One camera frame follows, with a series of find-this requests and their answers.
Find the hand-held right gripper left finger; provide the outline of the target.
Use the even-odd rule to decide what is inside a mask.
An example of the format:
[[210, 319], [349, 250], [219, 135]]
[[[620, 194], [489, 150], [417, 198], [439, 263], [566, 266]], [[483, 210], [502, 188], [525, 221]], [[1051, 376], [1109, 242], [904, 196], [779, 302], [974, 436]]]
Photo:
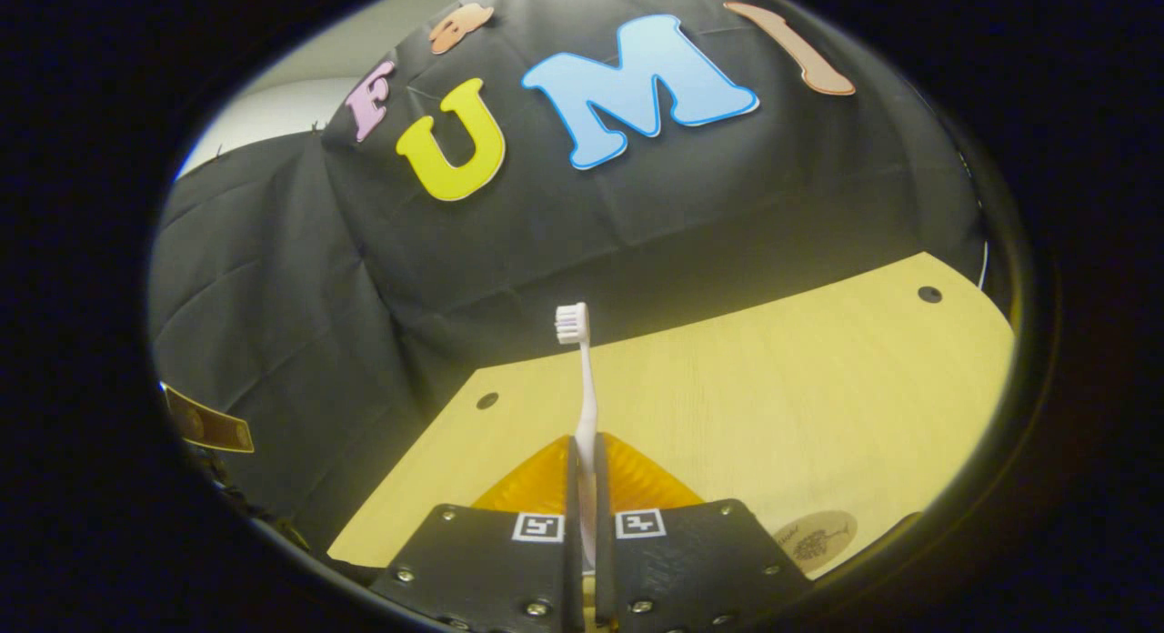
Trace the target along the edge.
[[575, 479], [577, 444], [562, 436], [495, 488], [506, 508], [434, 506], [374, 592], [457, 632], [579, 632]]

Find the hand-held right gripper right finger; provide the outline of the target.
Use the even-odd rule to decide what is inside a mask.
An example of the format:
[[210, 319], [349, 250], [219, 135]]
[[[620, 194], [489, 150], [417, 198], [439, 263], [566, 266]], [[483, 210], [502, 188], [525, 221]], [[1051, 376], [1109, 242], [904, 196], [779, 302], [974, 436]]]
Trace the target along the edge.
[[701, 499], [608, 433], [595, 467], [596, 616], [615, 632], [754, 632], [810, 591], [743, 502]]

